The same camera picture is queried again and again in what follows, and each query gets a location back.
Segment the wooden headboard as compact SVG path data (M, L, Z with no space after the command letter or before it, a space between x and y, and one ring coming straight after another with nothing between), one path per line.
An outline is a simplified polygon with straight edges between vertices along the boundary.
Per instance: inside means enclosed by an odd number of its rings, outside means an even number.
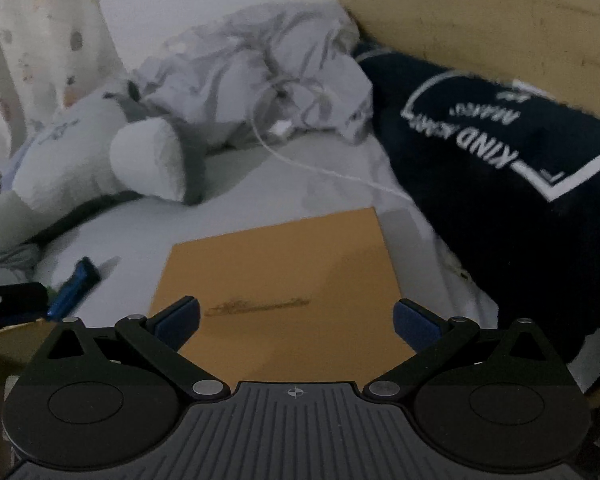
M339 0L380 44L600 116L600 0Z

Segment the grey crumpled blanket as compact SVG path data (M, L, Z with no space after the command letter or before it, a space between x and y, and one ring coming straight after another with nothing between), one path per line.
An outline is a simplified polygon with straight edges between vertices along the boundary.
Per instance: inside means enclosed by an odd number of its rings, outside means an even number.
M313 130L358 144L373 111L359 41L337 3L258 4L169 38L132 77L212 150Z

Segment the orange box lid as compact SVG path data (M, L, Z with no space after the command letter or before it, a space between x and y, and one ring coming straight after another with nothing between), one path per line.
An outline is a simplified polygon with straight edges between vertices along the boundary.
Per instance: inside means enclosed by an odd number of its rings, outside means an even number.
M356 382L413 356L396 334L401 293L372 208L175 245L152 312L198 299L180 352L230 386Z

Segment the pineapple print curtain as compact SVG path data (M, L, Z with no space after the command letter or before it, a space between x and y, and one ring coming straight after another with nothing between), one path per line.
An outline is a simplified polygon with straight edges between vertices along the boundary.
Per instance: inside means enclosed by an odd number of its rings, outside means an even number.
M99 0L0 0L0 177L22 144L121 70Z

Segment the light green cat pillow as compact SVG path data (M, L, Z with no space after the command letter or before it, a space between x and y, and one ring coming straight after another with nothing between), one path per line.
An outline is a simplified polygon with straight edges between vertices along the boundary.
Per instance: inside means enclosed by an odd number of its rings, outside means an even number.
M111 78L29 142L0 193L0 255L120 200L195 205L205 187L192 128L144 103L129 78Z

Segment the blue black electric shaver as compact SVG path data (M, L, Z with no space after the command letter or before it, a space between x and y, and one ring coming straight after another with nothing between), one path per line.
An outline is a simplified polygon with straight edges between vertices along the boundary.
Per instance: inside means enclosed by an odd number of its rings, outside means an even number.
M68 281L60 286L55 297L50 300L46 318L57 322L69 316L101 280L99 270L90 258L79 260Z

